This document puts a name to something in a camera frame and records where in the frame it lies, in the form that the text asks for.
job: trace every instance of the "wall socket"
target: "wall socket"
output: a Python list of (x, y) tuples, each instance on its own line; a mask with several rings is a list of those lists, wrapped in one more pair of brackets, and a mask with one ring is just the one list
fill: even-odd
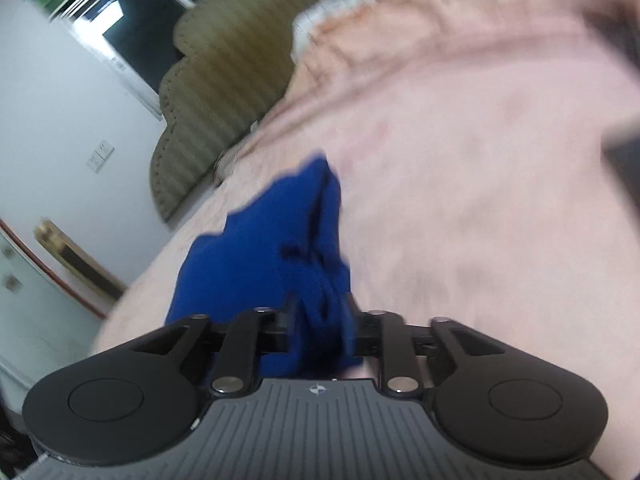
[(89, 160), (86, 162), (87, 166), (91, 168), (94, 173), (98, 173), (111, 153), (113, 153), (113, 150), (114, 147), (106, 140), (103, 140), (89, 157)]
[(96, 153), (100, 155), (104, 160), (109, 158), (109, 155), (113, 153), (114, 147), (111, 146), (106, 140), (103, 140), (100, 145), (95, 149)]

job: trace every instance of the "window frame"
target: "window frame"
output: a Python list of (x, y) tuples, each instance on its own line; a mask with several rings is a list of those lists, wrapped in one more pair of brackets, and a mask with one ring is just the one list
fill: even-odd
[[(185, 10), (194, 6), (192, 0), (175, 0)], [(87, 13), (100, 0), (73, 0), (73, 2), (56, 17), (87, 50), (107, 65), (120, 79), (127, 90), (140, 101), (158, 120), (162, 120), (162, 110), (158, 93), (136, 72), (136, 70), (106, 41), (98, 48), (91, 44), (79, 32), (76, 21)]]

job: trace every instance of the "gray ribbed plate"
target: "gray ribbed plate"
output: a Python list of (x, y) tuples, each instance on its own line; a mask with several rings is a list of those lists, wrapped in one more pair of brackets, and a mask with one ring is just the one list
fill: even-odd
[(129, 465), (84, 467), (46, 457), (24, 480), (450, 479), (604, 480), (589, 462), (511, 470), (467, 456), (416, 402), (388, 399), (370, 380), (264, 380), (214, 402), (185, 439)]

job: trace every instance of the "upholstered headboard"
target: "upholstered headboard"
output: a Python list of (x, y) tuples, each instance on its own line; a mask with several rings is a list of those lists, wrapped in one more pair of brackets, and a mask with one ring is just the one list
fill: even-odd
[(199, 0), (177, 23), (185, 55), (164, 76), (167, 127), (151, 189), (167, 221), (218, 157), (282, 97), (293, 74), (292, 22), (318, 0)]

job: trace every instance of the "wooden door trim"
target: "wooden door trim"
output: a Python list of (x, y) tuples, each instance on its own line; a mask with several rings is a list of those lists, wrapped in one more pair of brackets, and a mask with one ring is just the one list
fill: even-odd
[(14, 244), (18, 246), (18, 248), (26, 254), (28, 259), (30, 259), (42, 272), (44, 272), (57, 286), (59, 286), (62, 290), (64, 290), (69, 296), (71, 296), (74, 300), (80, 303), (85, 309), (94, 314), (98, 319), (104, 319), (105, 315), (100, 312), (97, 308), (95, 308), (91, 303), (89, 303), (85, 298), (82, 298), (76, 291), (74, 291), (66, 282), (64, 282), (57, 274), (53, 272), (53, 270), (49, 269), (44, 262), (37, 257), (33, 251), (30, 250), (23, 242), (18, 238), (18, 236), (11, 231), (11, 228), (0, 219), (0, 230), (4, 231), (9, 240), (11, 240)]

